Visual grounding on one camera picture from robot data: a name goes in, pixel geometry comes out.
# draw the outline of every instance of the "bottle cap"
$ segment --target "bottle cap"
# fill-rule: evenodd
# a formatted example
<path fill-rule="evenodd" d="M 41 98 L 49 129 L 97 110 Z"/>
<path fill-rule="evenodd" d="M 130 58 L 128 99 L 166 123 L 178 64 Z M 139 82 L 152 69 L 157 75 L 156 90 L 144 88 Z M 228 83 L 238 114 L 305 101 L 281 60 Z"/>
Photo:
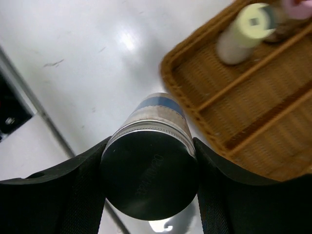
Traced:
<path fill-rule="evenodd" d="M 239 12 L 231 30 L 241 46 L 252 48 L 273 33 L 275 28 L 273 9 L 270 5 L 255 3 Z"/>
<path fill-rule="evenodd" d="M 287 15 L 295 20 L 305 20 L 312 17 L 312 0 L 295 4 L 294 0 L 282 0 L 282 6 Z"/>

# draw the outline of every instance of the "yellow bottle cap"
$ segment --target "yellow bottle cap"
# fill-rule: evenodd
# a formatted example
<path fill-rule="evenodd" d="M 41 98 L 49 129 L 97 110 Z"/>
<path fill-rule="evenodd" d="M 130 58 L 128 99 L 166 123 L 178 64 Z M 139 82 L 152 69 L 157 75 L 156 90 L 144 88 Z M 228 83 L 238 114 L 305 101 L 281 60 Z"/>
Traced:
<path fill-rule="evenodd" d="M 239 45 L 252 48 L 273 33 L 275 28 L 274 13 L 270 5 L 255 3 L 239 12 L 231 30 Z"/>

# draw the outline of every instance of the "brown tray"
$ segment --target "brown tray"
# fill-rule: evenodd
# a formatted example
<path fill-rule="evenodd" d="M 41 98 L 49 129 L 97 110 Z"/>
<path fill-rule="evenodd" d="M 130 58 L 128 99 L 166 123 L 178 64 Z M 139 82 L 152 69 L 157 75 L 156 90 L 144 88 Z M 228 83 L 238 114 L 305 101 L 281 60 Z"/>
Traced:
<path fill-rule="evenodd" d="M 250 3 L 237 0 L 169 52 L 161 75 L 214 150 L 268 178 L 312 173 L 312 23 L 248 61 L 222 64 L 218 35 Z"/>

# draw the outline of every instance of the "blue stripe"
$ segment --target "blue stripe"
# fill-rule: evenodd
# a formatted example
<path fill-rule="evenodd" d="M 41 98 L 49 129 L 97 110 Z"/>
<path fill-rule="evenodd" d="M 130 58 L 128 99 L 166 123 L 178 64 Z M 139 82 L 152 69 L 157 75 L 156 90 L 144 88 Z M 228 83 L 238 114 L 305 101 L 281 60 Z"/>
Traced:
<path fill-rule="evenodd" d="M 165 106 L 178 112 L 185 119 L 185 115 L 179 104 L 177 104 L 175 101 L 167 97 L 151 97 L 149 99 L 146 99 L 140 103 L 140 105 L 136 108 L 135 111 L 146 106 Z"/>

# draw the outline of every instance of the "white bottle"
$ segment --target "white bottle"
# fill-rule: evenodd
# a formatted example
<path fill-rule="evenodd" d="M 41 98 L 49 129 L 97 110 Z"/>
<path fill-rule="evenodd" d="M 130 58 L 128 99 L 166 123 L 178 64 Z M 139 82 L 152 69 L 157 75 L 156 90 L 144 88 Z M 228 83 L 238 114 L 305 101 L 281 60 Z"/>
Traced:
<path fill-rule="evenodd" d="M 216 45 L 217 55 L 225 64 L 239 64 L 248 59 L 254 48 L 274 30 L 273 10 L 268 4 L 248 5 L 221 34 Z"/>

